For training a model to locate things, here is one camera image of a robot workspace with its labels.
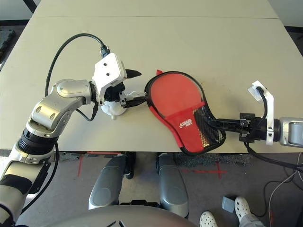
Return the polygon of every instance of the white shoe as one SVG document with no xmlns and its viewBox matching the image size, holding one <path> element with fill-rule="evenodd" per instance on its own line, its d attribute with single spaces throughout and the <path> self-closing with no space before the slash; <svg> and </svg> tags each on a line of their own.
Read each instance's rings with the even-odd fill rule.
<svg viewBox="0 0 303 227">
<path fill-rule="evenodd" d="M 200 217 L 200 227 L 218 227 L 211 212 L 205 211 Z"/>
<path fill-rule="evenodd" d="M 247 215 L 250 214 L 250 207 L 246 201 L 245 198 L 238 196 L 235 200 L 235 210 L 236 214 L 238 216 L 239 222 L 241 222 L 241 219 Z"/>
</svg>

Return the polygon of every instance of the white wall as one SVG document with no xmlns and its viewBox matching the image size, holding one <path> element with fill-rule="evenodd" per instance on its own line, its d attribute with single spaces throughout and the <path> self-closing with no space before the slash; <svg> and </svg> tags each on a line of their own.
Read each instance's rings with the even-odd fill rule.
<svg viewBox="0 0 303 227">
<path fill-rule="evenodd" d="M 34 0 L 36 5 L 41 0 Z M 0 0 L 0 20 L 28 20 L 32 12 L 23 0 Z"/>
<path fill-rule="evenodd" d="M 303 0 L 268 0 L 285 26 L 303 27 Z"/>
</svg>

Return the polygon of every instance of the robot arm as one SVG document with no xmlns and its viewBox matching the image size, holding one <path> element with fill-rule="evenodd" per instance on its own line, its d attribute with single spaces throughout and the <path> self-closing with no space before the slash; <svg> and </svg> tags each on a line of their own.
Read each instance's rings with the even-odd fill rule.
<svg viewBox="0 0 303 227">
<path fill-rule="evenodd" d="M 110 53 L 96 64 L 92 81 L 64 79 L 53 85 L 48 96 L 34 107 L 21 138 L 15 143 L 0 180 L 0 223 L 11 226 L 21 214 L 28 194 L 37 193 L 49 169 L 49 158 L 73 111 L 91 102 L 115 101 L 132 105 L 124 97 L 123 81 L 139 76 L 126 70 Z"/>
<path fill-rule="evenodd" d="M 239 120 L 216 119 L 208 124 L 225 131 L 238 132 L 239 141 L 242 142 L 265 140 L 267 145 L 272 145 L 279 141 L 283 146 L 303 148 L 303 118 L 274 119 L 274 97 L 259 81 L 252 83 L 248 91 L 258 102 L 264 102 L 264 121 L 263 117 L 256 117 L 254 113 L 240 113 Z"/>
</svg>

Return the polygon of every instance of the printed logo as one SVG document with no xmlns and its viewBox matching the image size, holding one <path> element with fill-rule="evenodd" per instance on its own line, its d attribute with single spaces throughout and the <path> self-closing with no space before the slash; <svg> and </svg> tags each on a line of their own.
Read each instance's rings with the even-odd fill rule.
<svg viewBox="0 0 303 227">
<path fill-rule="evenodd" d="M 182 128 L 183 126 L 190 126 L 191 124 L 193 124 L 193 121 L 191 119 L 188 119 L 182 123 L 180 123 L 179 127 Z"/>
</svg>

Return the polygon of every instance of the table surface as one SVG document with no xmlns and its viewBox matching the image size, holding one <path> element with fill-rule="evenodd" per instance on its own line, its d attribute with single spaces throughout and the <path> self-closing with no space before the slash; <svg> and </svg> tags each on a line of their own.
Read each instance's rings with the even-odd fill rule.
<svg viewBox="0 0 303 227">
<path fill-rule="evenodd" d="M 238 119 L 240 112 L 263 114 L 263 105 L 246 90 L 260 80 L 275 98 L 275 118 L 302 116 L 303 105 L 295 97 L 303 95 L 303 58 L 265 0 L 188 0 L 186 6 L 181 0 L 42 0 L 0 73 L 0 148 L 13 146 L 43 98 L 58 48 L 84 32 L 100 37 L 126 68 L 142 73 L 125 81 L 126 91 L 143 91 L 156 69 L 178 70 L 202 84 L 215 117 Z M 79 38 L 60 55 L 50 84 L 90 80 L 99 60 L 99 44 Z M 81 109 L 91 115 L 92 105 Z M 212 152 L 246 152 L 238 136 L 228 132 L 225 143 Z M 74 113 L 59 147 L 179 151 L 147 104 L 128 109 L 115 121 L 102 111 L 92 122 Z M 264 141 L 252 147 L 257 152 L 301 151 Z"/>
</svg>

